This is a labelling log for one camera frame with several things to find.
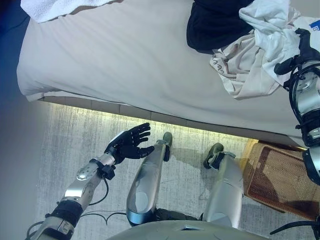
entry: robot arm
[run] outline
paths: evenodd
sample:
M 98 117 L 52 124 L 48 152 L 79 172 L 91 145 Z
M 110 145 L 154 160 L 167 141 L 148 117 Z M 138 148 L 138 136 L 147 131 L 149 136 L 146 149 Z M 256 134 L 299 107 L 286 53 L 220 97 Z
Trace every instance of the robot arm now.
M 74 182 L 67 188 L 58 206 L 31 237 L 31 240 L 70 240 L 84 210 L 90 205 L 101 179 L 111 180 L 116 164 L 125 158 L 139 159 L 149 155 L 153 146 L 139 148 L 148 140 L 149 123 L 136 126 L 118 134 L 106 147 L 104 154 L 93 158 L 79 169 Z
M 301 129 L 303 160 L 309 178 L 320 185 L 320 53 L 310 46 L 310 32 L 295 31 L 300 36 L 300 55 L 275 65 L 274 72 L 291 72 L 283 87 L 289 92 L 290 105 Z

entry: silver robot leg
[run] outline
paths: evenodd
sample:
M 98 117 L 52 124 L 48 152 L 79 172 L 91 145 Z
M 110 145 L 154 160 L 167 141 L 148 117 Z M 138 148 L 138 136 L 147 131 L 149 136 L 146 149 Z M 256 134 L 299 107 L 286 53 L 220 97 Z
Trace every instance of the silver robot leg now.
M 162 164 L 170 158 L 171 145 L 172 134 L 166 132 L 163 139 L 156 141 L 154 151 L 143 160 L 135 176 L 126 200 L 126 216 L 132 226 L 155 220 Z
M 231 152 L 222 152 L 223 146 L 214 152 L 212 159 L 206 159 L 204 166 L 218 170 L 217 179 L 213 185 L 207 201 L 202 220 L 226 227 L 238 228 L 241 216 L 242 198 L 244 193 L 243 175 L 235 155 Z

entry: bed frame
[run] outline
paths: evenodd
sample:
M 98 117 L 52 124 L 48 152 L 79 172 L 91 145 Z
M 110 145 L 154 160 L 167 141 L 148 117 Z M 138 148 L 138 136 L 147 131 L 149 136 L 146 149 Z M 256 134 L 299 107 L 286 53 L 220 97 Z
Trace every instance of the bed frame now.
M 67 105 L 72 107 L 78 107 L 83 109 L 90 109 L 105 113 L 118 114 L 128 117 L 140 118 L 145 120 L 157 121 L 167 124 L 174 124 L 183 127 L 189 127 L 194 129 L 201 129 L 216 133 L 235 135 L 239 137 L 257 139 L 264 142 L 288 145 L 288 146 L 299 146 L 290 137 L 284 134 L 260 131 L 248 128 L 240 128 L 234 126 L 224 126 L 211 123 L 204 123 L 199 121 L 192 121 L 176 116 L 166 115 L 158 112 L 145 110 L 142 108 L 122 105 L 117 103 L 96 101 L 90 99 L 84 99 L 79 97 L 66 97 L 66 96 L 45 96 L 40 99 L 49 103 Z

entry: bed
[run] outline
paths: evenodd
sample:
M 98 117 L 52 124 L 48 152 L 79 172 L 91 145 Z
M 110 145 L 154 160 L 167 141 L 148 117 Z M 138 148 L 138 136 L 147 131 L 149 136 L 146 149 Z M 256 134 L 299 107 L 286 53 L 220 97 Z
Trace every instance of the bed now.
M 31 19 L 17 67 L 20 91 L 29 101 L 300 144 L 283 88 L 233 99 L 210 55 L 187 46 L 192 2 L 124 0 L 40 24 Z

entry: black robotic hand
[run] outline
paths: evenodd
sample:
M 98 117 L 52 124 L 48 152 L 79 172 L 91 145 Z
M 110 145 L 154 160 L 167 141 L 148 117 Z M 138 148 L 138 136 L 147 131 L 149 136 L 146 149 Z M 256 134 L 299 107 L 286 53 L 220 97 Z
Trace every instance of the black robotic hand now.
M 125 158 L 140 159 L 148 156 L 155 149 L 154 146 L 140 148 L 138 145 L 148 141 L 146 136 L 150 135 L 150 129 L 150 123 L 146 122 L 119 133 L 118 136 L 111 140 L 104 153 L 112 154 L 115 164 L 122 163 Z

